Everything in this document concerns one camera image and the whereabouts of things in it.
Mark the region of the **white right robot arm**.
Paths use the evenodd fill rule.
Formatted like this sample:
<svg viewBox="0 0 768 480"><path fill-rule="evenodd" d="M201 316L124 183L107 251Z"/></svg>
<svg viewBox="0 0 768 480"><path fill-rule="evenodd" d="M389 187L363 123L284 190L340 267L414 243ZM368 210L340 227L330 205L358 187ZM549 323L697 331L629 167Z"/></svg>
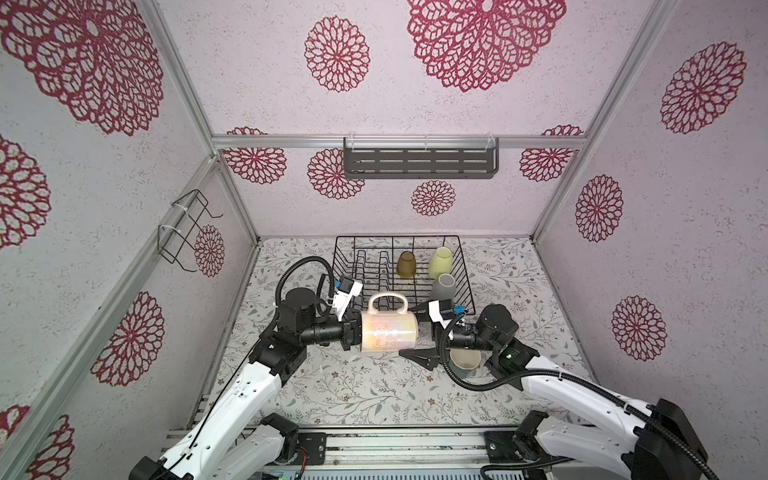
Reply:
<svg viewBox="0 0 768 480"><path fill-rule="evenodd" d="M708 454L683 410L660 399L649 404L601 387L557 365L517 339L519 328L501 304L473 323L449 300L417 305L410 315L432 326L431 349L403 349L429 370L443 366L459 387L487 392L511 386L585 420L570 425L531 411L515 432L513 467L543 468L571 460L625 479L714 479Z"/></svg>

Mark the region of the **amber glass cup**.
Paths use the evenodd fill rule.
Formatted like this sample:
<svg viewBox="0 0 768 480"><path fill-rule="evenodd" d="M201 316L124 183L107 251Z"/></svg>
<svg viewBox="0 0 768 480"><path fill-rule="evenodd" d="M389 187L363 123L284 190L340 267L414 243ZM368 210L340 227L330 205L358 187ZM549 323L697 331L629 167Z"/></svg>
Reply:
<svg viewBox="0 0 768 480"><path fill-rule="evenodd" d="M415 255L412 251L404 251L400 254L396 272L401 279L412 279L417 271Z"/></svg>

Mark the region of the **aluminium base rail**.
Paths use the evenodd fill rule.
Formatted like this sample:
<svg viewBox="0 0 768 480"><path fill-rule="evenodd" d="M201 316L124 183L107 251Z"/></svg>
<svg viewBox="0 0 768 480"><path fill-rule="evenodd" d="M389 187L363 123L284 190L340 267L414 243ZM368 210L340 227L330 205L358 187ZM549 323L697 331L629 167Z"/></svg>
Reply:
<svg viewBox="0 0 768 480"><path fill-rule="evenodd" d="M263 471L478 469L522 460L514 430L477 428L300 429L257 425L214 444L168 435L160 459L174 478L248 479Z"/></svg>

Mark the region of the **light green cup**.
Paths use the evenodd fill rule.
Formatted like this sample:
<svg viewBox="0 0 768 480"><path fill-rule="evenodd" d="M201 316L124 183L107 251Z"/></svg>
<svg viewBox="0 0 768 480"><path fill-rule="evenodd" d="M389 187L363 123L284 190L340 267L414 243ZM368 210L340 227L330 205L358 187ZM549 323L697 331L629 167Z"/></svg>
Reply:
<svg viewBox="0 0 768 480"><path fill-rule="evenodd" d="M436 248L428 263L429 277L437 280L443 274L450 274L453 269L453 261L454 255L450 248L445 246Z"/></svg>

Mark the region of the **dark green mug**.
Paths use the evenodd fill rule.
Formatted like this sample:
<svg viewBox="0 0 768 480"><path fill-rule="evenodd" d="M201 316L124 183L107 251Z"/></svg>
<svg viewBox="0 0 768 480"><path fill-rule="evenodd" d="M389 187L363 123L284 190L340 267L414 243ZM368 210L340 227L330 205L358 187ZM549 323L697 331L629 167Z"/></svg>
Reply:
<svg viewBox="0 0 768 480"><path fill-rule="evenodd" d="M450 349L449 350L449 370L459 379L466 380L481 365L482 354L477 350L468 349Z"/></svg>

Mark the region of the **dark grey wall shelf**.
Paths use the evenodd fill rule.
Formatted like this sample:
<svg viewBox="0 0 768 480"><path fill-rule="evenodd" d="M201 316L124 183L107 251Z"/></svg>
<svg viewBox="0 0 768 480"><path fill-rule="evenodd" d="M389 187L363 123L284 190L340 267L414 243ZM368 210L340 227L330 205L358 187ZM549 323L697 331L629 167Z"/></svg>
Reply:
<svg viewBox="0 0 768 480"><path fill-rule="evenodd" d="M479 140L343 139L346 177L359 180L491 179L499 171L499 148L493 137Z"/></svg>

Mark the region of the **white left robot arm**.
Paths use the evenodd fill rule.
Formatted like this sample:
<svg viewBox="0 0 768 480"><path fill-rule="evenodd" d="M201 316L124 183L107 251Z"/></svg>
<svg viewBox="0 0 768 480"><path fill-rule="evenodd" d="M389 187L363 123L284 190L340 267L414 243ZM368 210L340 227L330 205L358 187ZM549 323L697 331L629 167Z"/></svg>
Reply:
<svg viewBox="0 0 768 480"><path fill-rule="evenodd" d="M132 479L247 479L264 466L298 458L299 427L270 414L246 439L248 423L284 387L307 358L310 345L339 343L349 349L361 342L360 318L344 317L362 286L344 280L324 305L315 291L297 288L278 295L274 316L230 378L210 410L159 459L142 458Z"/></svg>

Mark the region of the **pink mug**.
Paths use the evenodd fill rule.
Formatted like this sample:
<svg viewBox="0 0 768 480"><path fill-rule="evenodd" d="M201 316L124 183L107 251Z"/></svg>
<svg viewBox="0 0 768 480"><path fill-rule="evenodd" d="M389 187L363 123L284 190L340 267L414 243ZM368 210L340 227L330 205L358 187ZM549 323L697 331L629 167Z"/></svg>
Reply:
<svg viewBox="0 0 768 480"><path fill-rule="evenodd" d="M383 298L400 301L395 310L380 310L376 302ZM417 318L409 310L409 301L401 293L378 292L372 295L368 307L361 313L362 352L393 352L413 349L418 341L419 328Z"/></svg>

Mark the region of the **grey cream cup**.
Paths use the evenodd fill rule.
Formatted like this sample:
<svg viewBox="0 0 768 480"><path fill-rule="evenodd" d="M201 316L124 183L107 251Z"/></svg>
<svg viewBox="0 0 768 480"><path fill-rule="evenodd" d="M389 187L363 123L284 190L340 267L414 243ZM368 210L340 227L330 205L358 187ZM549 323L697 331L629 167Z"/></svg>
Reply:
<svg viewBox="0 0 768 480"><path fill-rule="evenodd" d="M457 292L457 281L450 273L441 274L431 288L431 300L453 300Z"/></svg>

